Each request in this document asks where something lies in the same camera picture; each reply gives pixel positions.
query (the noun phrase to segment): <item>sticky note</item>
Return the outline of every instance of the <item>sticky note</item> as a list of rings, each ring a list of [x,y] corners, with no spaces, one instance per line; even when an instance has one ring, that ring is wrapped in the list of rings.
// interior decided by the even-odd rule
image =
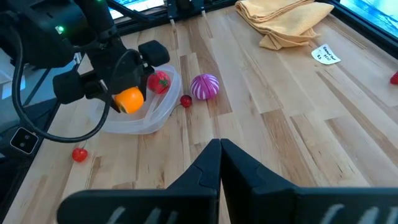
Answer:
[[[323,44],[319,48],[313,50],[311,54],[315,60],[324,65],[331,65],[341,61],[340,58],[338,58],[333,51],[331,51],[329,45],[327,44]]]

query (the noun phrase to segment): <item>strawberry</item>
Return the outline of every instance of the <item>strawberry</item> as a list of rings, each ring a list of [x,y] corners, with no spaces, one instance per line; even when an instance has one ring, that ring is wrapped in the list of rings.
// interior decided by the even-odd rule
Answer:
[[[148,77],[148,89],[156,94],[164,94],[170,88],[170,77],[162,71],[156,71]]]
[[[390,83],[393,85],[398,85],[398,72],[395,73],[390,79]]]

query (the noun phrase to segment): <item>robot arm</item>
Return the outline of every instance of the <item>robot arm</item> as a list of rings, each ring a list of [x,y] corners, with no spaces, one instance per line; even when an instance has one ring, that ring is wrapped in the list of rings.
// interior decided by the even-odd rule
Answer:
[[[152,66],[167,63],[167,49],[156,41],[127,49],[121,42],[106,0],[3,0],[0,7],[1,35],[20,49],[19,68],[30,63],[39,68],[63,67],[76,52],[85,52],[93,70],[86,74],[71,71],[53,79],[54,92],[63,104],[86,96],[99,98],[119,112],[111,95],[138,87],[146,98],[146,80]],[[60,138],[37,129],[29,122],[18,99],[18,80],[13,82],[13,103],[22,121],[32,131],[59,142],[78,142],[99,131],[108,112],[95,130],[81,138]]]

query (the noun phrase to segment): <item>black cable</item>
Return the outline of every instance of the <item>black cable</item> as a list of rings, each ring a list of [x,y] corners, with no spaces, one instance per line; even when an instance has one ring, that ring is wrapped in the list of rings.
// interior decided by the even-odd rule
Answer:
[[[38,117],[33,118],[33,120],[40,119],[41,117],[47,115],[47,114],[48,114],[49,112],[51,112],[51,111],[52,111],[52,109],[49,109],[49,110],[43,112],[42,114],[40,114]],[[9,130],[11,130],[11,129],[13,129],[13,128],[16,128],[16,127],[19,127],[19,126],[21,126],[21,123],[15,124],[15,125],[13,125],[13,126],[7,128],[7,129],[1,131],[1,132],[0,132],[0,136],[2,136],[4,133],[8,132]]]
[[[109,91],[109,88],[111,88],[111,83],[109,84],[108,91],[106,92],[106,101],[105,101],[105,108],[103,111],[103,114],[101,116],[101,119],[99,120],[97,126],[93,130],[91,130],[89,133],[80,136],[80,137],[75,137],[75,138],[65,138],[65,137],[60,137],[60,136],[55,136],[53,134],[46,133],[45,131],[39,129],[38,127],[35,126],[35,124],[29,119],[29,117],[26,115],[25,109],[22,106],[21,103],[21,93],[20,93],[20,86],[21,86],[21,80],[22,80],[22,74],[24,72],[24,67],[23,67],[23,56],[24,56],[24,48],[22,44],[22,39],[21,35],[19,34],[18,30],[14,28],[13,26],[10,26],[10,31],[11,34],[14,35],[16,38],[17,44],[16,44],[16,52],[17,52],[17,58],[16,58],[16,66],[14,70],[14,77],[12,79],[12,103],[15,107],[15,111],[17,112],[19,118],[21,119],[22,122],[28,125],[29,129],[36,134],[42,136],[45,139],[49,139],[51,141],[55,142],[62,142],[62,143],[74,143],[74,142],[81,142],[85,141],[91,137],[93,137],[104,125],[106,121],[106,117],[108,116],[110,105],[111,105],[111,100],[112,100],[112,95],[111,92]],[[116,62],[116,65],[112,71],[111,75],[111,80],[116,74],[123,58],[127,56],[130,52],[133,52],[132,49],[129,49],[125,51],[122,56],[119,57],[118,61]]]

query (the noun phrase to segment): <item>orange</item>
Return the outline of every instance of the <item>orange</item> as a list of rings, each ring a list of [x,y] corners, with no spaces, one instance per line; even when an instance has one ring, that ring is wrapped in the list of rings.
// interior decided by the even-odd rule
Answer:
[[[135,113],[144,104],[144,97],[137,87],[129,88],[114,97],[121,111]]]

